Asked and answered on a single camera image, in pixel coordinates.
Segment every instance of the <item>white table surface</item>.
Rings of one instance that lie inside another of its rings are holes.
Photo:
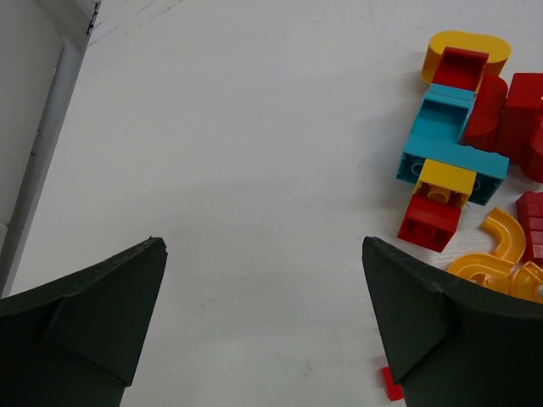
[[[429,38],[543,71],[534,1],[104,0],[13,293],[149,237],[170,257],[123,406],[387,405],[364,236],[437,266],[537,190],[518,168],[443,254],[395,238]]]

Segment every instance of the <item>toy building block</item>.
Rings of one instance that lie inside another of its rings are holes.
[[[543,130],[534,131],[530,136],[520,168],[530,180],[543,182]]]
[[[524,261],[543,265],[543,192],[525,192],[517,200],[517,216],[526,235]]]
[[[487,53],[445,47],[432,83],[475,92],[488,58]]]
[[[538,288],[543,284],[543,270],[531,261],[523,264],[510,278],[509,295],[543,304]]]
[[[469,146],[411,134],[401,155],[396,178],[417,183],[424,161],[432,159],[477,173],[469,202],[485,205],[507,175],[509,159],[497,153],[487,153]]]
[[[472,194],[476,172],[427,159],[415,186],[415,195],[463,208]]]
[[[421,70],[421,77],[426,83],[432,83],[446,47],[487,53],[489,57],[484,67],[484,73],[489,75],[499,75],[511,54],[509,44],[496,36],[485,36],[465,31],[438,32],[430,38]]]
[[[460,208],[413,195],[398,238],[441,253],[456,232],[461,212]]]
[[[475,99],[475,92],[473,91],[467,91],[466,89],[460,89],[453,86],[440,85],[438,83],[431,83],[430,87],[428,88],[428,92],[451,98],[466,99],[471,102]]]
[[[485,75],[467,122],[462,144],[478,150],[493,152],[506,101],[507,83],[496,75]]]
[[[451,263],[448,271],[498,293],[509,294],[509,275],[526,249],[524,231],[517,220],[499,208],[484,219],[482,228],[492,235],[497,246],[491,254],[464,254]]]
[[[513,76],[501,115],[495,151],[520,163],[529,138],[539,127],[537,119],[543,97],[543,74]]]
[[[458,144],[473,108],[473,92],[459,98],[460,89],[449,86],[430,87],[413,123],[411,133]]]
[[[404,398],[404,393],[401,390],[401,386],[394,383],[392,372],[388,366],[381,369],[381,375],[383,375],[384,391],[387,393],[389,400],[402,400]]]

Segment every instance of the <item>yellow curved track piece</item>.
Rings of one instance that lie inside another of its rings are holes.
[[[495,257],[518,263],[526,249],[526,236],[515,218],[500,208],[494,208],[486,215],[481,227],[498,242],[492,252]]]
[[[538,292],[541,285],[543,285],[543,270],[537,264],[529,261],[511,276],[509,295],[543,304],[543,298]]]
[[[465,31],[441,31],[430,38],[421,76],[426,83],[432,83],[435,70],[445,47],[467,49],[489,54],[484,68],[485,74],[499,75],[506,64],[511,47],[497,36],[485,36]]]
[[[514,263],[492,254],[471,253],[459,257],[449,266],[449,272],[498,293],[509,293],[509,272]]]

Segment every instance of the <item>teal block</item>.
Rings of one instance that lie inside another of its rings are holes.
[[[475,92],[473,91],[460,89],[459,87],[440,85],[438,83],[431,84],[428,92],[448,96],[450,98],[465,99],[471,102],[474,102],[475,100]]]
[[[433,137],[411,134],[401,155],[396,178],[416,183],[426,159],[471,170],[477,173],[469,201],[486,205],[507,176],[509,159]]]
[[[424,94],[411,133],[458,144],[473,109],[473,92],[441,86],[433,92],[434,85]],[[471,93],[471,98],[458,95]]]

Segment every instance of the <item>small red block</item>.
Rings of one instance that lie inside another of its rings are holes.
[[[543,265],[543,192],[525,192],[517,200],[517,214],[526,235],[524,261]]]
[[[524,229],[524,232],[526,233],[526,251],[523,260],[543,265],[543,231],[527,231]]]
[[[488,58],[487,53],[445,47],[432,82],[475,91]]]
[[[402,400],[404,398],[404,392],[401,390],[399,384],[394,384],[394,379],[392,378],[392,372],[390,368],[384,367],[381,369],[381,374],[384,379],[384,390],[387,393],[387,397],[390,401]]]
[[[543,192],[525,192],[517,200],[518,220],[543,217]]]
[[[496,75],[485,75],[475,99],[462,144],[493,152],[501,111],[507,96],[507,83]]]
[[[539,128],[543,74],[517,73],[513,76],[501,115],[495,151],[512,163],[525,161],[523,157],[530,137]]]
[[[413,195],[398,238],[441,253],[456,232],[461,212],[460,208]]]

